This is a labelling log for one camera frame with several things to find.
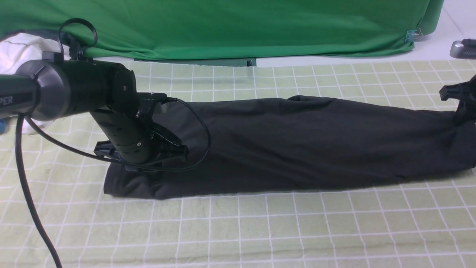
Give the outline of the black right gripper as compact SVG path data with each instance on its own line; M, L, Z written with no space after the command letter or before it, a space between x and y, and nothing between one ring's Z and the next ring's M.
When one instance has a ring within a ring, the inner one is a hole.
M445 85L439 90L440 99L459 100L454 120L474 120L476 118L476 76L469 81L454 85Z

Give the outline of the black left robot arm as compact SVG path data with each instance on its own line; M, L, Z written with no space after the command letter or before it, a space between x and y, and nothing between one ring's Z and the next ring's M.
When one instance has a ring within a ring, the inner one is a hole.
M174 99L138 93L133 71L120 63L31 60L1 75L0 86L2 118L53 121L89 113L107 137L96 144L95 159L153 171L187 159L187 146L152 118L157 105Z

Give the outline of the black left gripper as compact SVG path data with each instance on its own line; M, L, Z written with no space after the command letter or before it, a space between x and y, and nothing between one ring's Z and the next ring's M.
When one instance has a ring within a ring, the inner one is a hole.
M185 161L189 154L186 145L174 145L144 127L100 124L100 128L108 140L97 142L95 155L118 160L128 171L153 172L163 162Z

